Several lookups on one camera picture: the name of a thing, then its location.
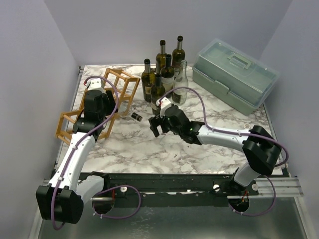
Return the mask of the clear square liquor bottle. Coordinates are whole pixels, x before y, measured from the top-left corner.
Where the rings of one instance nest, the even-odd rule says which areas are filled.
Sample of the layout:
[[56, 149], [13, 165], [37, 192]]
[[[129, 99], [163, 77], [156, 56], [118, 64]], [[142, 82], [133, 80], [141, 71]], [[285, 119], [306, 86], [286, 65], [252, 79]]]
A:
[[143, 117], [134, 111], [132, 106], [129, 106], [127, 102], [122, 102], [118, 109], [119, 116], [121, 118], [132, 118], [141, 122]]

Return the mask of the wooden wine rack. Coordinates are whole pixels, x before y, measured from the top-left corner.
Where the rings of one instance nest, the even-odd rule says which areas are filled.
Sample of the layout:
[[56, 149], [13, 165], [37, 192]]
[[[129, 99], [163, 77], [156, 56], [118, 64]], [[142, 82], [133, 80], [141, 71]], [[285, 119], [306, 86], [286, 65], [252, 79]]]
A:
[[[121, 68], [107, 68], [104, 74], [104, 77], [107, 79], [108, 77], [112, 77], [114, 79], [112, 87], [107, 87], [105, 83], [102, 84], [104, 90], [111, 91], [113, 94], [113, 98], [118, 101], [118, 107], [123, 107], [124, 109], [114, 114], [107, 122], [107, 129], [103, 130], [99, 135], [98, 139], [108, 138], [110, 136], [113, 124], [116, 119], [120, 117], [126, 117], [129, 115], [129, 110], [131, 109], [131, 104], [134, 99], [135, 93], [138, 89], [138, 85], [140, 83], [140, 78], [135, 77], [127, 72], [125, 72]], [[87, 89], [84, 90], [83, 93], [80, 94], [81, 102], [76, 110], [72, 110], [69, 112], [62, 112], [60, 114], [59, 122], [57, 125], [57, 129], [55, 132], [55, 137], [62, 140], [67, 145], [70, 145], [71, 136], [73, 134], [72, 130], [63, 130], [62, 124], [66, 120], [71, 124], [74, 124], [80, 116], [84, 115], [84, 97], [86, 95]]]

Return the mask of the dark green wine bottle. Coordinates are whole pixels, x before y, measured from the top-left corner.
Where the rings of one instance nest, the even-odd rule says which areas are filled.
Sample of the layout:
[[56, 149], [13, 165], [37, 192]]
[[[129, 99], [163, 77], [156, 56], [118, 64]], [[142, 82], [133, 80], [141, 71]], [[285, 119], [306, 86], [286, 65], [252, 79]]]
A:
[[160, 113], [160, 109], [156, 105], [156, 102], [160, 97], [163, 96], [164, 93], [165, 93], [165, 88], [162, 85], [161, 74], [156, 73], [155, 74], [155, 83], [151, 87], [151, 108], [152, 108], [152, 112], [155, 116]]
[[142, 88], [143, 88], [143, 96], [144, 100], [147, 102], [151, 102], [151, 88], [155, 83], [155, 72], [151, 69], [150, 59], [144, 60], [145, 70], [142, 72], [141, 80], [142, 80]]
[[165, 66], [160, 71], [161, 82], [165, 88], [165, 91], [168, 92], [173, 88], [174, 81], [174, 68], [171, 66], [171, 55], [167, 54], [165, 57]]

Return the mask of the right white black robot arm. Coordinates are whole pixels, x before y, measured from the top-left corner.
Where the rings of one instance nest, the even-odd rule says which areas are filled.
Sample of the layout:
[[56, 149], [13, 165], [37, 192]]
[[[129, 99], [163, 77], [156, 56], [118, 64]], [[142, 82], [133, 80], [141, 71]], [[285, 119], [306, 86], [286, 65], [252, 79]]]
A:
[[261, 126], [244, 131], [213, 128], [204, 122], [189, 120], [176, 105], [158, 111], [149, 118], [149, 123], [155, 137], [159, 136], [161, 128], [163, 133], [171, 131], [189, 144], [217, 145], [244, 153], [246, 163], [234, 172], [228, 184], [235, 195], [245, 192], [259, 176], [270, 176], [282, 150]]

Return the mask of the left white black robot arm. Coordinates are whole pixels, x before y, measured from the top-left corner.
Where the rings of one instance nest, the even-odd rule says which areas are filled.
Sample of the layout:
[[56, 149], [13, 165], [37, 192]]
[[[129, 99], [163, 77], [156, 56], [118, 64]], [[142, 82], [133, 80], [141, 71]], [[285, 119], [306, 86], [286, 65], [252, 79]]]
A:
[[78, 180], [89, 152], [95, 146], [106, 119], [117, 111], [111, 90], [88, 90], [84, 96], [83, 116], [73, 126], [71, 142], [56, 173], [46, 186], [39, 186], [36, 199], [41, 217], [62, 223], [76, 224], [84, 205], [97, 193], [104, 197], [110, 193], [109, 182], [89, 177], [83, 184]]

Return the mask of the clear empty glass bottle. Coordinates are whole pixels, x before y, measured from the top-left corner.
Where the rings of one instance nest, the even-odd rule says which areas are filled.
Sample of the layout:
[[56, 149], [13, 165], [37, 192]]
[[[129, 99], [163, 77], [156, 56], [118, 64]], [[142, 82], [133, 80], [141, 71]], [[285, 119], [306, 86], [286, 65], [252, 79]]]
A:
[[180, 68], [173, 83], [172, 100], [175, 104], [184, 104], [187, 98], [187, 89], [181, 87], [188, 87], [187, 78], [187, 61], [182, 60]]

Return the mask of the back left green wine bottle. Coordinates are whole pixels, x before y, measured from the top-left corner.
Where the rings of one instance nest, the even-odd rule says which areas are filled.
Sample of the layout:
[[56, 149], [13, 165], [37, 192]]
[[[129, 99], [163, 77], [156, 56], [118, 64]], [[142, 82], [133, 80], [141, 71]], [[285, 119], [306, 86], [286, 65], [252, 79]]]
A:
[[160, 44], [160, 50], [156, 56], [156, 73], [160, 73], [161, 69], [165, 67], [165, 58], [166, 58], [165, 40], [161, 40], [159, 44]]

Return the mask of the back right green wine bottle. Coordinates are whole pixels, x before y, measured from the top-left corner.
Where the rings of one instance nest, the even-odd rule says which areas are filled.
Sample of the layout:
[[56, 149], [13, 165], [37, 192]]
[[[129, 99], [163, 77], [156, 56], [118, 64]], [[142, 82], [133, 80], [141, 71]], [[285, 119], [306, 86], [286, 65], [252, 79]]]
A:
[[179, 69], [181, 65], [181, 61], [185, 59], [185, 51], [182, 48], [183, 36], [177, 37], [177, 47], [172, 52], [172, 67], [174, 69]]

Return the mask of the green plastic toolbox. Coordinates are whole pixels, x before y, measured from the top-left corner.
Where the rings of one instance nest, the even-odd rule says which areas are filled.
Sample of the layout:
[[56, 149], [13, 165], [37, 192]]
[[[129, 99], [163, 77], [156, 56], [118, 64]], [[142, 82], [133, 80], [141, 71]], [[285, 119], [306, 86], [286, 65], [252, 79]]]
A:
[[245, 116], [260, 107], [280, 76], [219, 39], [197, 54], [192, 70], [194, 82]]

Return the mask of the black mounting rail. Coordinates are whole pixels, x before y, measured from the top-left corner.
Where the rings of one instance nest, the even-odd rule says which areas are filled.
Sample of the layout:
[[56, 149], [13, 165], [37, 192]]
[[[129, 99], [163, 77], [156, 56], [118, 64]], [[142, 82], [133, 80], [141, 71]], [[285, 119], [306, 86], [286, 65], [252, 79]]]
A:
[[110, 203], [105, 197], [107, 189], [115, 191], [116, 208], [141, 207], [226, 207], [228, 197], [236, 199], [244, 195], [256, 196], [253, 180], [246, 188], [236, 186], [228, 174], [137, 174], [137, 173], [81, 173], [75, 181], [82, 189], [90, 177], [102, 181], [101, 195], [95, 195], [93, 203], [100, 210]]

